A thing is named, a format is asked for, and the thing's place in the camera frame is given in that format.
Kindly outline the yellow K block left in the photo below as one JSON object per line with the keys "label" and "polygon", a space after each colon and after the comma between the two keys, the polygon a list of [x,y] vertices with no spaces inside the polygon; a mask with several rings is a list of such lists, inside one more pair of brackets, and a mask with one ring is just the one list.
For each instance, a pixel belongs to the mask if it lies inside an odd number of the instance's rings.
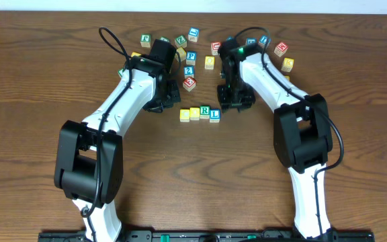
{"label": "yellow K block left", "polygon": [[133,56],[141,56],[142,54],[141,53],[138,53],[138,52],[132,52],[132,54],[130,55],[131,57]]}

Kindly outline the red U block upper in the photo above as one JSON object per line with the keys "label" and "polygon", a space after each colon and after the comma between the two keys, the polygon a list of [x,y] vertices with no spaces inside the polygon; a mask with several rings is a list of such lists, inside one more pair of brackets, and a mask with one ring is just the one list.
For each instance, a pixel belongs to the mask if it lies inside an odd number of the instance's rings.
{"label": "red U block upper", "polygon": [[218,55],[218,49],[220,48],[220,46],[221,46],[220,42],[211,42],[210,43],[211,53],[213,56]]}

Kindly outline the yellow C block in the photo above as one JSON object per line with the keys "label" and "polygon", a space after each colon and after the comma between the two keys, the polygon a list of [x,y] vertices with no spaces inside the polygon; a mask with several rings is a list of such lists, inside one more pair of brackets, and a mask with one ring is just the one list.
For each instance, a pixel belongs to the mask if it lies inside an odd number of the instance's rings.
{"label": "yellow C block", "polygon": [[180,122],[189,122],[190,121],[190,109],[180,109],[179,120],[180,120]]}

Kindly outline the yellow block far right upper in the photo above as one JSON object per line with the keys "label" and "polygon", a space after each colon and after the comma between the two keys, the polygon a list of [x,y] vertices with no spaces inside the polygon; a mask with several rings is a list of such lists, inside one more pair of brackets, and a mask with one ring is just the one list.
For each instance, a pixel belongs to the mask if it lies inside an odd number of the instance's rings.
{"label": "yellow block far right upper", "polygon": [[284,58],[282,62],[281,71],[289,73],[294,67],[294,59]]}

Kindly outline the yellow S block centre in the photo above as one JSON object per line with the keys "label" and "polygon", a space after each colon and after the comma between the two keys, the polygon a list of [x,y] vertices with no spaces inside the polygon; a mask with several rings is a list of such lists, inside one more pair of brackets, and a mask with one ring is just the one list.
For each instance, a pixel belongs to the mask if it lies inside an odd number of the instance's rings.
{"label": "yellow S block centre", "polygon": [[184,48],[182,47],[179,47],[177,49],[177,54],[175,55],[175,58],[178,60],[178,61],[184,61],[186,59],[186,56],[187,56],[187,53],[186,51],[184,50]]}

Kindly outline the blue block top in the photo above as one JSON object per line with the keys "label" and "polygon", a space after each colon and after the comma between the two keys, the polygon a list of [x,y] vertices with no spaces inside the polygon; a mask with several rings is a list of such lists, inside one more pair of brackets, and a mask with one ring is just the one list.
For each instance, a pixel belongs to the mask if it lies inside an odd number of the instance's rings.
{"label": "blue block top", "polygon": [[188,40],[191,42],[197,42],[199,38],[200,30],[197,28],[190,28],[188,32]]}

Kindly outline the red E block upper right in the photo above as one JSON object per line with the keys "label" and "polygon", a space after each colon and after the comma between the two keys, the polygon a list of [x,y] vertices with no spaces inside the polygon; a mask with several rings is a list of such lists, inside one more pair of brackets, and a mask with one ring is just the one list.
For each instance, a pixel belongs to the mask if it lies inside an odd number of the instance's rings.
{"label": "red E block upper right", "polygon": [[275,46],[275,49],[274,49],[274,53],[278,56],[278,57],[282,57],[288,50],[288,45],[285,44],[284,42],[279,42],[276,46]]}

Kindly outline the yellow O block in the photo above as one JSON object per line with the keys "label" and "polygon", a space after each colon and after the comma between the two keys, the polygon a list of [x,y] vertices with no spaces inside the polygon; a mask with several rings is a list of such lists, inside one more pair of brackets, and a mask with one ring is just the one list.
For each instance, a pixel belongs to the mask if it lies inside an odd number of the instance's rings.
{"label": "yellow O block", "polygon": [[214,56],[205,56],[204,61],[204,68],[207,70],[213,70],[214,69],[214,63],[215,63],[215,57]]}
{"label": "yellow O block", "polygon": [[200,119],[200,108],[192,107],[189,109],[189,119],[190,120],[199,120]]}

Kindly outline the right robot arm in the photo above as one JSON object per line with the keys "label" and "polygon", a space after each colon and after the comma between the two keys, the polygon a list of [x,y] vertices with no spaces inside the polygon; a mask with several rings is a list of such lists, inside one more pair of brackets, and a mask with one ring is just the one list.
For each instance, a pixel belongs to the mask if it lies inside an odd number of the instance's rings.
{"label": "right robot arm", "polygon": [[304,239],[319,239],[330,230],[325,205],[325,171],[333,148],[327,103],[291,84],[258,44],[241,46],[234,38],[218,49],[221,76],[217,88],[223,112],[246,110],[259,95],[273,112],[273,147],[291,176],[296,215]]}

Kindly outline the blue L block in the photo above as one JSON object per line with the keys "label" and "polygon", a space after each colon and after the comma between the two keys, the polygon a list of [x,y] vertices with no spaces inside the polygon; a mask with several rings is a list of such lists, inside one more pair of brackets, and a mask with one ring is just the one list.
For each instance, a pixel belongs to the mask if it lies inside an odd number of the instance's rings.
{"label": "blue L block", "polygon": [[221,119],[221,113],[219,109],[211,109],[210,110],[210,122],[219,122]]}

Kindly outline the green R block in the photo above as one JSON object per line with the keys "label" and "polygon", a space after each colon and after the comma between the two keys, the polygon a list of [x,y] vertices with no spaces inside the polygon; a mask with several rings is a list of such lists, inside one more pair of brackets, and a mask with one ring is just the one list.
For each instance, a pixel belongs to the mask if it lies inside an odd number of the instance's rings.
{"label": "green R block", "polygon": [[200,118],[201,119],[210,118],[210,106],[200,106]]}

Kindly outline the green L block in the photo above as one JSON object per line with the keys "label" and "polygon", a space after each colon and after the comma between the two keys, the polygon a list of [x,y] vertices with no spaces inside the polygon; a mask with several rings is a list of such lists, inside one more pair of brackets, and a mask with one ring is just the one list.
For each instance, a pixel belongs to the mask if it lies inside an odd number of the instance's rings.
{"label": "green L block", "polygon": [[161,36],[159,40],[170,42],[170,40],[164,36]]}

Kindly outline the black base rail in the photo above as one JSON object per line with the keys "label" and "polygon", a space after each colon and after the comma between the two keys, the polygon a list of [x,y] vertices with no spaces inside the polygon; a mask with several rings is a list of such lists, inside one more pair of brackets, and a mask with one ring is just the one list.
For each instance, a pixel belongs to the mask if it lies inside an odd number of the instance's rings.
{"label": "black base rail", "polygon": [[[301,235],[288,230],[268,229],[263,232],[152,232],[125,231],[116,242],[237,242],[237,241],[304,241]],[[329,231],[314,241],[374,242],[372,232]]]}

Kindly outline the blue P block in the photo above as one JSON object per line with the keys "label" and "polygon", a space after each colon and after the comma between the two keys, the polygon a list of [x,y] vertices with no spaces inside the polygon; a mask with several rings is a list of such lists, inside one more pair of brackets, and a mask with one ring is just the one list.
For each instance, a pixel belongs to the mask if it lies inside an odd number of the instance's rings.
{"label": "blue P block", "polygon": [[194,51],[188,51],[186,54],[186,65],[195,66],[196,65],[196,59],[197,59],[197,52]]}

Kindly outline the green A block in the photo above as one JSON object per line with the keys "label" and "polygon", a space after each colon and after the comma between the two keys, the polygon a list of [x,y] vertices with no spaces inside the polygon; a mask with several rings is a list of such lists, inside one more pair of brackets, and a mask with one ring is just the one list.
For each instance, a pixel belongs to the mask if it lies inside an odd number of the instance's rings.
{"label": "green A block", "polygon": [[124,72],[124,70],[123,69],[120,69],[119,71],[118,71],[118,75],[122,78],[122,76],[123,76],[123,72]]}

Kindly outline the blue D block right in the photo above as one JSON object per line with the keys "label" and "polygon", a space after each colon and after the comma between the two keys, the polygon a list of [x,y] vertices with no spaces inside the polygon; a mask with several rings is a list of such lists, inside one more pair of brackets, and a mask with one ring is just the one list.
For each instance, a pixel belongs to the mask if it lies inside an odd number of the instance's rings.
{"label": "blue D block right", "polygon": [[271,37],[266,35],[263,35],[262,37],[260,37],[258,41],[258,45],[263,49],[267,49],[270,43],[271,43]]}

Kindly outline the blue 2 block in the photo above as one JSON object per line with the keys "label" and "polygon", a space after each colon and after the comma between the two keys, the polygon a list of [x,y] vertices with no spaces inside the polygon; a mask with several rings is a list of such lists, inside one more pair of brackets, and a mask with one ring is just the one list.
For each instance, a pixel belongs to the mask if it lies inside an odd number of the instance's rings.
{"label": "blue 2 block", "polygon": [[194,78],[195,75],[195,69],[194,66],[185,66],[183,68],[184,78],[187,79],[188,77]]}

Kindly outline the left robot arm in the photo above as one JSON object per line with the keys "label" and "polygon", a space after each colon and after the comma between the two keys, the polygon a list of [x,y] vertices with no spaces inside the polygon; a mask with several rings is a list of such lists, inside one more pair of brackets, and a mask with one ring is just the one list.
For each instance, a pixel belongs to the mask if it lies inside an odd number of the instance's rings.
{"label": "left robot arm", "polygon": [[170,75],[175,55],[169,42],[155,41],[149,54],[126,62],[118,86],[94,113],[60,130],[54,184],[80,210],[88,241],[119,237],[114,198],[123,179],[123,137],[139,111],[161,113],[179,102]]}

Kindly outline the green Z block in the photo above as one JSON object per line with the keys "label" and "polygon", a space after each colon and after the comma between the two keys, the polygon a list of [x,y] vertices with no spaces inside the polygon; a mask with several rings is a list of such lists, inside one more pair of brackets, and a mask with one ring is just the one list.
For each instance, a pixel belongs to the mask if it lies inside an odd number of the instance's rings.
{"label": "green Z block", "polygon": [[186,48],[187,47],[187,38],[184,35],[180,35],[175,38],[175,45],[177,48]]}

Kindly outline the blue G block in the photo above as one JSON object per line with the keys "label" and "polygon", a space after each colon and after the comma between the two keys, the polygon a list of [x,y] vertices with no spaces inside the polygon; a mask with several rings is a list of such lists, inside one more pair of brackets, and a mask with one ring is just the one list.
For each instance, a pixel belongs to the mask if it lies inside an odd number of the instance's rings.
{"label": "blue G block", "polygon": [[254,44],[257,42],[257,39],[256,38],[247,38],[246,39],[246,45],[248,44]]}

